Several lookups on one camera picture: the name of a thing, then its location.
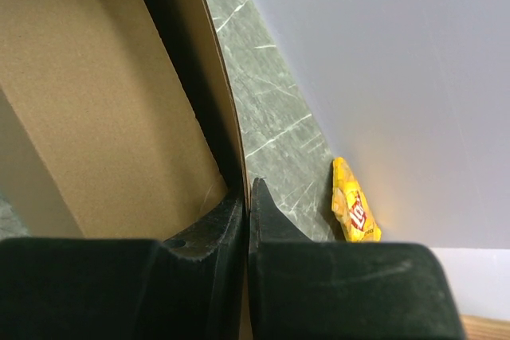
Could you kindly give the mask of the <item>brown cardboard box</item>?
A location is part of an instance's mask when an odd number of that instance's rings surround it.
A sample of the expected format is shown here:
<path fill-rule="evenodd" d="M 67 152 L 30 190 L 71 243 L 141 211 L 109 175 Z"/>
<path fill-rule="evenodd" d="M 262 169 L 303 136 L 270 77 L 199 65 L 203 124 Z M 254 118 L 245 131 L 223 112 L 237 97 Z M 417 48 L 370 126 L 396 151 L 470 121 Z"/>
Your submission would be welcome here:
<path fill-rule="evenodd" d="M 247 181 L 206 0 L 1 0 L 1 191 L 32 238 L 165 241 Z"/>

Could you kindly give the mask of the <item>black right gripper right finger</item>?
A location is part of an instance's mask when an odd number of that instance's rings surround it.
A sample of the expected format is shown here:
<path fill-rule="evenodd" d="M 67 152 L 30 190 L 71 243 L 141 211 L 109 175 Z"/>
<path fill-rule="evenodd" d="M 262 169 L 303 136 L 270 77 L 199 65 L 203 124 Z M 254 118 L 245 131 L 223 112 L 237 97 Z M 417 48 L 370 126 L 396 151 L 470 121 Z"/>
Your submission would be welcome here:
<path fill-rule="evenodd" d="M 425 246 L 315 242 L 253 183 L 249 310 L 256 339 L 463 339 L 445 273 Z"/>

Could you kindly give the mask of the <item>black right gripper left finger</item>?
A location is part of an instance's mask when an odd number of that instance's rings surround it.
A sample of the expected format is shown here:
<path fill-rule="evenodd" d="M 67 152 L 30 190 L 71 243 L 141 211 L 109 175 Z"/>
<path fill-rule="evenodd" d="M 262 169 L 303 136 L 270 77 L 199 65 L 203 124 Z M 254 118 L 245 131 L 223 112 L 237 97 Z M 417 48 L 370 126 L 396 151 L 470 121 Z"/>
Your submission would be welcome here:
<path fill-rule="evenodd" d="M 4 339 L 235 339 L 244 198 L 165 241 L 3 240 L 1 265 Z"/>

